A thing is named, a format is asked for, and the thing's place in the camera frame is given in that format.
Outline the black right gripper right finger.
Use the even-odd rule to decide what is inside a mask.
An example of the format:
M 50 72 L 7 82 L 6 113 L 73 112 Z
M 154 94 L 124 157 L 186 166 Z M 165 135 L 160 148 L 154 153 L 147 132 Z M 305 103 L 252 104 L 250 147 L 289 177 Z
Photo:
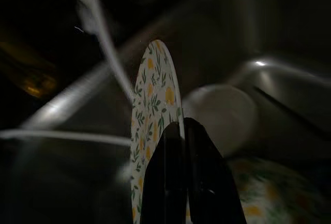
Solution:
M 190 218 L 193 223 L 246 223 L 233 175 L 206 129 L 186 117 Z

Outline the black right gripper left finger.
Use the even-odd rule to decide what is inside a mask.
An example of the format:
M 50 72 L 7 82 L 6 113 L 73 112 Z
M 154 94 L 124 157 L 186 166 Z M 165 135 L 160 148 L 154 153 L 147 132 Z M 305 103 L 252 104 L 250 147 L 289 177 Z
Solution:
M 145 171 L 140 223 L 185 223 L 186 202 L 185 144 L 172 122 Z

